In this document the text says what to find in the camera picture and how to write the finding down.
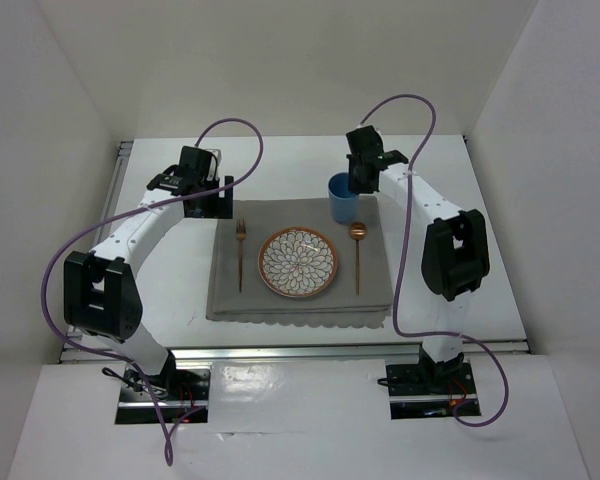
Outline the copper fork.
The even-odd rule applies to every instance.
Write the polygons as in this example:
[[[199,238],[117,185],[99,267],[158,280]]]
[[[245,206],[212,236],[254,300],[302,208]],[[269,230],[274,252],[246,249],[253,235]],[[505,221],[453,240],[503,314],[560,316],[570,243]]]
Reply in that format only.
[[[242,292],[243,285],[243,258],[244,241],[247,237],[246,222],[244,219],[236,221],[236,240],[238,242],[238,290]]]

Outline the blue plastic cup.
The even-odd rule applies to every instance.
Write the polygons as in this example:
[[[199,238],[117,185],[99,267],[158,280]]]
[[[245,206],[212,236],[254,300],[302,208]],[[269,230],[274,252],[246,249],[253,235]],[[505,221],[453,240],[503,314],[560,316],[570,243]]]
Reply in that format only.
[[[330,211],[334,221],[348,224],[354,221],[358,208],[359,195],[349,190],[347,172],[332,176],[327,185]]]

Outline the copper spoon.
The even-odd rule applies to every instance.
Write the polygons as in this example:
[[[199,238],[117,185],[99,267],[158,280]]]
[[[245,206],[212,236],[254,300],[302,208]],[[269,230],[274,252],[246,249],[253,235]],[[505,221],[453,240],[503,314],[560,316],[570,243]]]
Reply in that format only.
[[[367,236],[367,227],[362,222],[353,222],[349,226],[349,236],[355,242],[355,289],[360,294],[361,265],[360,265],[360,242]]]

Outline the floral patterned ceramic plate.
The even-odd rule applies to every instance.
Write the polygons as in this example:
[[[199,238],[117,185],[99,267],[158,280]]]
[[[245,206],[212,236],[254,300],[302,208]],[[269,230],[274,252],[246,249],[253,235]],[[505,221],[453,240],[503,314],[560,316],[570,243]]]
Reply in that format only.
[[[290,227],[272,234],[258,254],[264,284],[286,298],[308,298],[335,279],[338,254],[323,234],[308,227]]]

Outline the grey cloth placemat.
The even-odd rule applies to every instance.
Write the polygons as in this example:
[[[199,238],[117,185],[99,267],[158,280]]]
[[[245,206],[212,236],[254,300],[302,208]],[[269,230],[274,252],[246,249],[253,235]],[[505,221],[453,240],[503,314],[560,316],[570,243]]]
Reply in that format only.
[[[326,198],[237,201],[236,220],[216,227],[206,317],[216,322],[378,329],[391,313],[393,286],[375,197],[356,218],[353,240]],[[237,220],[246,238],[236,237]]]

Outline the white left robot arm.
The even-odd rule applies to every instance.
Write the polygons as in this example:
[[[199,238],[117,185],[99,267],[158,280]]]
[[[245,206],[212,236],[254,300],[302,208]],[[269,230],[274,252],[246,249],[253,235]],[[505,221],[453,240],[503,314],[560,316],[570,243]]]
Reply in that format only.
[[[232,217],[232,190],[180,200],[219,188],[221,159],[216,149],[184,146],[179,162],[149,181],[137,214],[91,251],[74,251],[64,261],[65,322],[137,364],[144,372],[143,388],[156,399],[173,395],[179,377],[173,353],[142,325],[135,277],[166,233],[183,219]]]

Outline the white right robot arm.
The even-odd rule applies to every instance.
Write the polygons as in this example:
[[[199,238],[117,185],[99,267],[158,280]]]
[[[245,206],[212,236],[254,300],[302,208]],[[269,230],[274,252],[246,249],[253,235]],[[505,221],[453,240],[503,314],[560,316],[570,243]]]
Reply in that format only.
[[[416,379],[428,392],[443,393],[464,361],[462,338],[474,292],[490,271],[486,222],[476,210],[463,210],[414,173],[406,156],[384,149],[380,133],[359,126],[346,134],[350,153],[349,190],[381,192],[411,208],[405,223],[424,228],[418,257],[430,292],[435,329],[419,348]]]

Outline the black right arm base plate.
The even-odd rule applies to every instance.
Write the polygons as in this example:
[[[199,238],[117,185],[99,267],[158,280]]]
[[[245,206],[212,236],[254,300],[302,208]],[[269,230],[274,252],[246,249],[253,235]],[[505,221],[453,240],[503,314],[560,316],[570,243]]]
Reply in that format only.
[[[389,364],[385,376],[376,380],[389,396],[392,420],[452,417],[455,407],[461,417],[481,415],[473,371],[464,362],[446,383],[429,386],[416,364]]]

